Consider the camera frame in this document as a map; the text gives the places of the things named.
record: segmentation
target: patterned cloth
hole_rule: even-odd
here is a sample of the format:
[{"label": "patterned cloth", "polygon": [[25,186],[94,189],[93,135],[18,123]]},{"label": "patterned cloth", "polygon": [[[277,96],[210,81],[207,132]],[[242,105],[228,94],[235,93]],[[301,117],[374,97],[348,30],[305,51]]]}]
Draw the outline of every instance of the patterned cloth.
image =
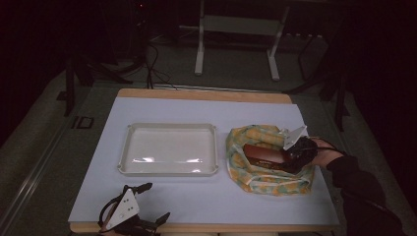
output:
[{"label": "patterned cloth", "polygon": [[282,149],[285,131],[275,126],[251,125],[232,129],[226,139],[227,168],[231,179],[244,191],[275,196],[304,195],[311,192],[314,166],[306,165],[296,175],[251,165],[243,145]]}]

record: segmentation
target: metal frame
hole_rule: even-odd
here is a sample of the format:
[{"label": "metal frame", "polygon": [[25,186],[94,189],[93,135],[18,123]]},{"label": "metal frame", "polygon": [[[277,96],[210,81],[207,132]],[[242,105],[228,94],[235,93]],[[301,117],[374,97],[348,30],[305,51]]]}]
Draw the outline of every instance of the metal frame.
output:
[{"label": "metal frame", "polygon": [[195,69],[196,76],[200,76],[203,74],[203,63],[205,58],[204,33],[205,30],[208,30],[274,36],[274,43],[272,47],[267,50],[267,57],[271,78],[274,81],[279,81],[279,73],[276,66],[275,53],[279,44],[279,40],[282,37],[282,30],[285,26],[285,21],[288,16],[288,12],[289,6],[286,6],[280,21],[205,15],[205,0],[201,0],[199,48],[197,51]]}]

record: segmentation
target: gray carpet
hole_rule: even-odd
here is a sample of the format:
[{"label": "gray carpet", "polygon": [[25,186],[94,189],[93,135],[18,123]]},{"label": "gray carpet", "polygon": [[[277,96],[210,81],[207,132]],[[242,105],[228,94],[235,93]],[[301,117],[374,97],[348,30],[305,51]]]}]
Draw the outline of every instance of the gray carpet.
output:
[{"label": "gray carpet", "polygon": [[[208,44],[204,74],[194,75],[197,45],[192,38],[178,45],[157,43],[158,57],[154,65],[153,82],[156,88],[197,87],[217,89],[249,89],[280,92],[301,85],[297,53],[304,40],[285,37],[278,50],[276,60],[282,77],[280,82],[270,79],[268,61],[263,48],[243,49],[218,43]],[[323,42],[318,40],[306,54],[307,73],[317,65],[323,50]],[[149,62],[156,52],[149,49]],[[135,81],[133,88],[144,88],[148,71],[146,68],[125,75]],[[95,75],[93,88],[77,86],[77,106],[70,117],[64,117],[65,103],[55,100],[59,91],[65,89],[65,74],[60,75],[45,89],[43,95],[33,105],[28,116],[0,150],[0,209],[5,212],[13,201],[21,184],[42,158],[47,156],[44,174],[40,177],[29,201],[23,205],[17,220],[11,225],[10,235],[67,235],[67,222],[72,205],[89,167],[107,115],[119,88],[123,85]],[[333,122],[335,102],[322,102],[317,94],[320,85],[292,95],[298,104],[309,134],[326,138],[339,148],[359,156],[360,165],[374,173],[381,181],[387,194],[387,205],[402,220],[408,235],[417,235],[417,219],[406,199],[401,194],[384,156],[376,143],[368,125],[361,116],[351,94],[346,97],[349,116],[343,117],[344,132],[339,132]],[[75,116],[93,117],[91,129],[70,129]],[[328,172],[323,171],[340,227],[335,235],[345,235],[345,220],[342,199],[337,189],[331,185]],[[282,235],[314,235],[313,233],[282,233]]]}]

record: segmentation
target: black cord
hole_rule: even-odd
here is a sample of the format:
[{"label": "black cord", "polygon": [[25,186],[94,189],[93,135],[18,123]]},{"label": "black cord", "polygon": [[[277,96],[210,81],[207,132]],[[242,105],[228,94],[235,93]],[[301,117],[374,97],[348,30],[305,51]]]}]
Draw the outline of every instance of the black cord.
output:
[{"label": "black cord", "polygon": [[[177,87],[175,87],[174,85],[172,85],[171,83],[169,83],[169,81],[171,80],[171,77],[170,76],[168,76],[167,74],[165,74],[165,73],[163,73],[163,72],[159,72],[159,71],[157,71],[156,69],[153,69],[153,73],[154,73],[154,75],[160,80],[160,81],[162,81],[162,83],[163,84],[166,84],[166,85],[170,85],[171,87],[173,87],[174,89],[176,89],[176,90],[178,90],[178,88]],[[168,79],[167,80],[164,80],[159,74],[162,74],[163,76],[165,76],[165,77],[167,77]]]},{"label": "black cord", "polygon": [[138,73],[139,71],[141,71],[142,68],[144,68],[144,67],[142,66],[141,68],[138,68],[137,70],[135,70],[134,72],[130,73],[129,75],[126,75],[126,76],[123,76],[123,77],[126,79],[126,78],[128,78],[128,77],[130,77],[130,76],[132,76],[132,75],[134,75],[136,73]]},{"label": "black cord", "polygon": [[153,66],[154,66],[154,65],[155,65],[155,63],[156,63],[156,59],[157,59],[157,57],[159,56],[159,52],[158,52],[157,48],[156,48],[155,46],[153,46],[152,44],[149,44],[149,46],[150,46],[151,48],[153,48],[153,49],[154,49],[154,51],[155,51],[155,53],[156,53],[155,58],[153,59],[152,64],[150,64],[150,65],[149,65],[149,64],[148,64],[148,60],[147,60],[147,68],[148,68],[147,88],[148,88],[148,89],[153,89],[152,71],[153,71]]},{"label": "black cord", "polygon": [[121,69],[114,69],[112,71],[119,74],[119,75],[123,75],[125,73],[134,71],[136,69],[140,70],[141,68],[144,67],[144,63],[145,63],[145,60],[142,61],[142,60],[136,58],[136,59],[134,59],[133,64],[131,64],[129,66],[126,66],[124,68],[121,68]]},{"label": "black cord", "polygon": [[339,152],[340,154],[342,154],[342,155],[346,155],[347,153],[346,152],[344,152],[344,151],[342,151],[342,150],[339,150],[339,149],[337,149],[337,148],[333,148],[333,147],[305,147],[305,148],[300,148],[300,149],[298,149],[297,151],[302,151],[302,150],[324,150],[324,149],[327,149],[327,150],[334,150],[334,151],[337,151],[337,152]]},{"label": "black cord", "polygon": [[100,226],[100,227],[102,227],[102,226],[103,226],[103,224],[104,224],[104,221],[103,221],[103,216],[104,216],[105,211],[108,209],[108,207],[110,207],[111,205],[113,205],[113,204],[115,204],[115,203],[119,203],[119,202],[120,202],[120,200],[123,198],[123,195],[124,195],[124,193],[123,193],[122,195],[120,195],[119,197],[112,199],[110,202],[108,202],[108,203],[107,203],[107,204],[103,207],[103,209],[102,209],[102,210],[101,210],[101,212],[100,212],[100,216],[98,217],[98,226]]}]

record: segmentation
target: wire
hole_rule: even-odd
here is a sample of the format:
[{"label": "wire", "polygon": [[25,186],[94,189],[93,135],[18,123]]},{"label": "wire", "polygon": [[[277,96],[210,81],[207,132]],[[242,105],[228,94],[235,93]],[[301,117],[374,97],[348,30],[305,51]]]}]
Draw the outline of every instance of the wire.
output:
[{"label": "wire", "polygon": [[148,88],[148,89],[153,89],[153,82],[152,82],[152,70],[153,70],[153,66],[154,66],[154,65],[155,65],[155,63],[156,63],[156,59],[157,59],[157,57],[159,56],[159,52],[158,52],[157,48],[156,48],[155,46],[153,46],[152,44],[149,44],[149,46],[150,46],[151,48],[153,48],[153,49],[154,49],[154,51],[155,51],[155,53],[156,53],[155,58],[153,59],[152,64],[150,64],[150,65],[149,65],[149,64],[148,64],[148,60],[146,61],[147,68],[148,68],[147,88]]},{"label": "wire", "polygon": [[[174,85],[172,85],[171,83],[169,83],[169,81],[171,80],[171,77],[170,76],[168,76],[165,73],[159,72],[156,69],[153,69],[153,73],[155,74],[156,77],[159,78],[160,81],[162,81],[162,84],[169,85],[169,86],[173,87],[174,89],[178,90],[177,87],[175,87]],[[159,74],[162,74],[163,76],[167,77],[168,80],[164,80]]]},{"label": "wire", "polygon": [[142,68],[144,68],[144,66],[141,66],[140,68],[136,69],[134,72],[132,72],[132,73],[126,75],[126,76],[123,76],[123,78],[127,79],[128,77],[140,72],[142,70]]},{"label": "wire", "polygon": [[113,71],[117,74],[124,74],[124,73],[131,72],[135,69],[143,67],[144,63],[145,63],[145,59],[134,58],[133,63],[131,65],[126,66],[121,69],[114,69]]},{"label": "wire", "polygon": [[[184,38],[184,37],[186,37],[188,35],[191,35],[191,34],[197,32],[198,30],[199,29],[193,29],[191,31],[188,31],[188,32],[180,35],[178,38]],[[149,41],[152,42],[152,43],[158,43],[158,44],[167,44],[167,43],[173,42],[173,40],[164,38],[165,36],[166,36],[165,34],[160,34],[160,35],[155,36],[154,38],[150,39]]]}]

